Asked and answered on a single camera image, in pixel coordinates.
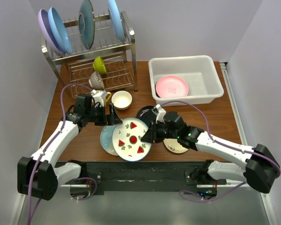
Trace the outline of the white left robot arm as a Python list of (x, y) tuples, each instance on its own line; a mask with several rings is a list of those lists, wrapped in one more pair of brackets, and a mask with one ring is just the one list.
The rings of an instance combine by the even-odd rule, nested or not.
[(84, 183), (88, 178), (86, 163), (70, 160), (63, 166), (56, 163), (68, 144), (88, 124), (112, 126), (122, 124), (113, 104), (109, 114), (105, 102), (110, 98), (106, 91), (92, 91), (76, 98), (74, 105), (63, 110), (61, 121), (45, 144), (30, 157), (22, 157), (17, 164), (17, 191), (20, 194), (50, 200), (59, 186), (70, 181)]

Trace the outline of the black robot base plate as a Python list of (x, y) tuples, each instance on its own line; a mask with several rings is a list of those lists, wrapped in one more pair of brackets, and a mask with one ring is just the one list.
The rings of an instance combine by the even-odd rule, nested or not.
[(198, 185), (214, 185), (203, 175), (208, 162), (86, 162), (85, 177), (95, 179), (97, 195), (108, 191), (197, 191)]

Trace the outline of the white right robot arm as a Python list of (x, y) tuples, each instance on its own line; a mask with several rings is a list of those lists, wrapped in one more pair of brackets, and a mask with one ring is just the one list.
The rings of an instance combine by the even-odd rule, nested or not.
[(270, 150), (262, 145), (240, 145), (212, 136), (201, 128), (187, 125), (176, 112), (168, 112), (162, 121), (150, 122), (141, 137), (145, 143), (160, 143), (164, 139), (176, 139), (187, 149), (201, 151), (226, 159), (226, 163), (209, 161), (199, 173), (200, 181), (210, 184), (214, 180), (236, 180), (268, 194), (281, 169)]

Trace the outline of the watermelon pattern plate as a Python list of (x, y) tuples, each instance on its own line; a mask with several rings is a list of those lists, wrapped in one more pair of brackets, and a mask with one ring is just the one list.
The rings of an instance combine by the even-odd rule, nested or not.
[(115, 126), (112, 145), (123, 160), (135, 162), (142, 160), (151, 150), (151, 143), (141, 141), (147, 132), (147, 125), (137, 118), (125, 118)]

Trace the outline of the pink plate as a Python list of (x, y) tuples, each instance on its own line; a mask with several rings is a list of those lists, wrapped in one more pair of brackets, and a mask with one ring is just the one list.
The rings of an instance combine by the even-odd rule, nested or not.
[(186, 97), (189, 87), (184, 79), (175, 75), (167, 75), (157, 81), (155, 91), (160, 98)]

